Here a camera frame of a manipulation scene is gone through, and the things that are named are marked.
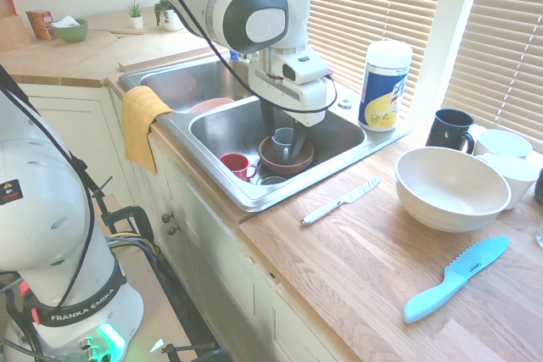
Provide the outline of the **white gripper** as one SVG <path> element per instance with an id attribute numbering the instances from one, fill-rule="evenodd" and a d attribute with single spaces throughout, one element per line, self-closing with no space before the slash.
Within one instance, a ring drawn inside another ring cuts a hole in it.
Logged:
<path id="1" fill-rule="evenodd" d="M 266 135 L 276 130 L 274 105 L 294 118 L 290 155 L 297 157 L 305 143 L 307 128 L 324 120 L 327 110 L 327 89 L 323 79 L 296 84 L 288 79 L 272 80 L 257 60 L 249 62 L 249 86 L 260 98 L 260 110 Z"/>

